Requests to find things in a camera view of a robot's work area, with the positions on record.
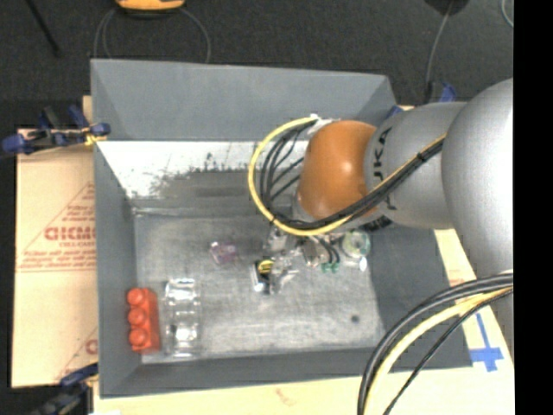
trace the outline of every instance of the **black floor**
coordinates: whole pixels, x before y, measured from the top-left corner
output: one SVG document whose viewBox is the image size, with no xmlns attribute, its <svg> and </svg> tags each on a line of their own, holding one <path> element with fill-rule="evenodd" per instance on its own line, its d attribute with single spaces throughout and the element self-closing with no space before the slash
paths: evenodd
<svg viewBox="0 0 553 415">
<path fill-rule="evenodd" d="M 62 57 L 56 58 L 25 0 L 0 5 L 0 137 L 35 124 L 45 105 L 90 89 L 89 58 L 112 0 L 35 0 Z M 513 28 L 502 0 L 189 0 L 206 27 L 211 62 L 383 73 L 399 103 L 421 104 L 430 80 L 460 99 L 513 76 Z M 514 0 L 504 1 L 513 18 Z M 435 46 L 432 66 L 429 55 Z M 102 35 L 97 55 L 105 56 Z M 183 15 L 135 20 L 115 13 L 105 31 L 112 56 L 204 61 L 206 43 Z M 54 389 L 9 389 L 13 299 L 13 162 L 0 162 L 0 414 L 24 412 Z"/>
</svg>

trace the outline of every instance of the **gray robot arm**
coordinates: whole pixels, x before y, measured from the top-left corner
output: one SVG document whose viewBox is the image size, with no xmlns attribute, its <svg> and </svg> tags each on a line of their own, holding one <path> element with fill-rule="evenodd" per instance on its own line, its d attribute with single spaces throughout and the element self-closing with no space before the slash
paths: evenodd
<svg viewBox="0 0 553 415">
<path fill-rule="evenodd" d="M 431 158 L 380 206 L 398 224 L 454 228 L 477 277 L 513 269 L 513 80 L 468 103 L 437 103 L 401 112 L 379 126 L 367 146 L 365 179 L 383 177 L 447 132 Z M 514 358 L 512 296 L 494 307 Z"/>
</svg>

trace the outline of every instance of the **gray box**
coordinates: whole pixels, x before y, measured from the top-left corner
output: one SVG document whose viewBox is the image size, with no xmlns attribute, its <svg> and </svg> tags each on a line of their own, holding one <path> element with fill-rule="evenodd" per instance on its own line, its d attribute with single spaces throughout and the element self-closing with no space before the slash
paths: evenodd
<svg viewBox="0 0 553 415">
<path fill-rule="evenodd" d="M 112 127 L 95 150 L 102 396 L 360 375 L 385 331 L 447 287 L 434 234 L 401 227 L 373 234 L 366 272 L 303 268 L 270 297 L 249 284 L 269 229 L 245 183 L 255 141 L 311 112 L 379 125 L 395 103 L 384 76 L 95 60 L 92 100 L 95 121 Z M 226 239 L 239 259 L 216 265 L 209 244 Z M 200 354 L 133 353 L 126 291 L 161 295 L 176 277 L 201 284 Z M 413 367 L 437 336 L 397 367 Z M 461 334 L 432 360 L 468 364 Z"/>
</svg>

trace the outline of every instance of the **blue tape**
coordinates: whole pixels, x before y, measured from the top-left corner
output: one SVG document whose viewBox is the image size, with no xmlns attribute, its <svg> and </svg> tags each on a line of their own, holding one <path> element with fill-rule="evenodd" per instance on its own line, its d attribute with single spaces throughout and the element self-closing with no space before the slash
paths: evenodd
<svg viewBox="0 0 553 415">
<path fill-rule="evenodd" d="M 476 321 L 478 322 L 478 327 L 480 328 L 480 333 L 484 340 L 484 347 L 469 349 L 471 360 L 473 363 L 482 361 L 484 366 L 486 366 L 487 372 L 494 372 L 498 370 L 495 361 L 503 360 L 504 356 L 499 348 L 492 348 L 490 346 L 490 341 L 487 338 L 486 328 L 484 327 L 484 322 L 482 321 L 482 315 L 480 313 L 476 314 Z"/>
</svg>

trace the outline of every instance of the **clear plastic container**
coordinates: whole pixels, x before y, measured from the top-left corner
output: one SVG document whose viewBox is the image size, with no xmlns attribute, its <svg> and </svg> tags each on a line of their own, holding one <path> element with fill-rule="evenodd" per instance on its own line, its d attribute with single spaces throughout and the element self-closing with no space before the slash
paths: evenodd
<svg viewBox="0 0 553 415">
<path fill-rule="evenodd" d="M 192 278 L 172 278 L 165 285 L 165 353 L 175 358 L 200 352 L 201 301 Z"/>
</svg>

